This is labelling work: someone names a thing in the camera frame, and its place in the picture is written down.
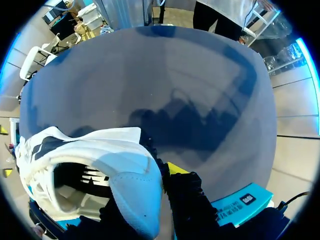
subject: floor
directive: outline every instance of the floor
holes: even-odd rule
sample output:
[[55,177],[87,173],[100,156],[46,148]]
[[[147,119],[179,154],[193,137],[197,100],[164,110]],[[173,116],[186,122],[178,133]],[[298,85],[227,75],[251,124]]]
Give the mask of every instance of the floor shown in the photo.
[[[154,17],[157,18],[159,16],[160,9],[158,7],[153,8]],[[192,28],[193,27],[193,12],[180,10],[180,9],[170,9],[167,8],[164,13],[164,23],[165,24],[173,24],[175,26]],[[0,118],[1,125],[3,127],[10,129],[8,124],[9,121],[3,120]],[[10,135],[8,136],[0,136],[0,142],[10,143]],[[0,167],[8,168],[10,164],[7,162],[9,157],[8,154],[5,154],[3,146],[0,146]],[[281,149],[277,149],[276,154],[281,154]],[[316,168],[317,164],[310,163],[308,165],[309,169]],[[21,213],[22,216],[28,221],[29,224],[32,224],[29,214],[28,214],[28,195],[25,193],[19,175],[16,171],[8,178],[2,178],[2,182],[4,183],[5,189],[8,192],[8,198],[12,199],[12,203],[14,207]],[[295,195],[308,191],[312,187],[313,179],[304,179],[303,177],[299,177],[299,174],[292,174],[291,172],[286,172],[286,170],[278,169],[274,167],[272,169],[270,180],[267,185],[267,190],[274,193],[273,201],[275,206],[277,206],[281,201],[287,201]],[[285,215],[289,218],[295,216],[296,212],[299,211],[301,206],[303,205],[306,197],[301,197],[290,204],[288,210],[285,212]]]

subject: table surface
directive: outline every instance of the table surface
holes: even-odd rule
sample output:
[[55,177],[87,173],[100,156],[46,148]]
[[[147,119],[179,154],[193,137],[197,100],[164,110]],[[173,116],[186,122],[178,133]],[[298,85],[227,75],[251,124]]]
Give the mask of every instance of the table surface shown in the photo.
[[[71,137],[139,126],[160,158],[199,174],[210,201],[251,182],[266,187],[276,125],[269,75],[256,52],[173,26],[123,29],[79,43],[32,78],[20,107],[25,138],[50,126]],[[169,239],[163,201],[160,236]]]

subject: wall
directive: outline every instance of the wall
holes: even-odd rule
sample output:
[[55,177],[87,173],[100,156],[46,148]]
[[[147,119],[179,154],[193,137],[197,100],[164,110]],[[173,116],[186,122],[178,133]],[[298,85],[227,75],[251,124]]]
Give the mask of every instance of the wall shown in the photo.
[[[271,77],[277,112],[277,143],[267,189],[273,201],[288,201],[309,191],[320,157],[318,104],[315,85],[307,65]],[[292,218],[306,197],[292,202],[285,215]]]
[[22,28],[3,65],[0,79],[0,111],[2,112],[14,112],[19,107],[16,96],[19,95],[24,84],[24,80],[19,77],[19,72],[29,50],[34,46],[41,47],[42,44],[50,43],[55,37],[42,19],[47,11],[47,7],[42,7]]

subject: white chair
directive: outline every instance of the white chair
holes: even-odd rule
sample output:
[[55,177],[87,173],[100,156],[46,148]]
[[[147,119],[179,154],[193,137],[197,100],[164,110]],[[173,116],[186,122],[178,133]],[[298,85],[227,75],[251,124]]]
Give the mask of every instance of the white chair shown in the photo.
[[60,33],[57,33],[57,35],[54,36],[54,38],[52,39],[52,41],[50,43],[44,43],[42,45],[42,49],[51,52],[51,50],[57,46],[60,42],[60,38],[59,38]]
[[266,19],[265,19],[263,16],[261,16],[255,9],[253,10],[253,12],[252,12],[253,15],[257,16],[257,17],[259,18],[259,21],[262,21],[263,24],[265,24],[265,26],[264,26],[264,28],[263,28],[260,32],[258,32],[258,33],[253,32],[252,30],[250,30],[250,29],[247,28],[247,27],[245,27],[245,28],[243,29],[247,34],[249,34],[250,36],[253,37],[253,39],[252,39],[251,41],[249,41],[249,42],[246,43],[246,45],[247,45],[248,47],[250,47],[250,45],[253,44],[254,41],[258,39],[258,37],[267,29],[267,27],[269,27],[269,25],[276,19],[276,17],[278,17],[278,15],[280,14],[280,12],[281,12],[280,10],[274,11],[274,12],[271,14],[271,17],[270,17],[268,20],[266,20]]
[[[46,62],[45,64],[42,64],[40,63],[39,61],[36,60],[36,56],[38,53],[41,53],[43,56],[45,56],[43,53],[46,53],[47,54],[47,59],[46,59]],[[28,76],[28,73],[29,73],[29,69],[32,65],[33,62],[41,65],[41,66],[45,66],[47,65],[49,62],[51,62],[53,59],[55,59],[57,56],[54,55],[53,53],[47,51],[47,50],[44,50],[38,46],[34,46],[33,48],[31,48],[31,50],[29,51],[29,53],[27,54],[23,64],[22,64],[22,67],[21,67],[21,70],[20,70],[20,73],[19,73],[19,76],[21,79],[25,80],[25,81],[29,81],[29,79],[27,78]]]

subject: white shirt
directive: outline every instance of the white shirt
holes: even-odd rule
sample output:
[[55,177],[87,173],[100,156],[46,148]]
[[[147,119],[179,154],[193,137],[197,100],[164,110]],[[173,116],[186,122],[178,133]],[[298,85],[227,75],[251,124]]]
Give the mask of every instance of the white shirt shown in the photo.
[[197,0],[216,10],[241,27],[248,23],[255,0]]

